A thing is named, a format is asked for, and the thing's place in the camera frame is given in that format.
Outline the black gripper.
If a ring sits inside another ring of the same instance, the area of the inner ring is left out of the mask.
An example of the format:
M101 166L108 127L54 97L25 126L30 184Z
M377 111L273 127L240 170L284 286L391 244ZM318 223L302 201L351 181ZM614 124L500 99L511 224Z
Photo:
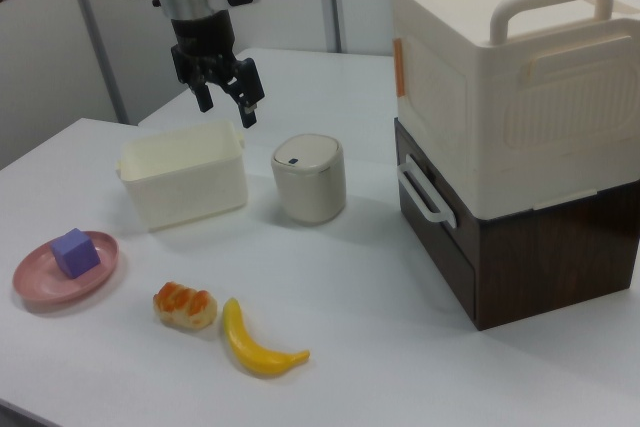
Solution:
M171 48L178 80L194 93L199 110L214 106L207 83L221 87L236 102L244 128L256 124L255 110L264 98L252 58L236 60L235 34L228 11L195 20L172 20L177 44Z

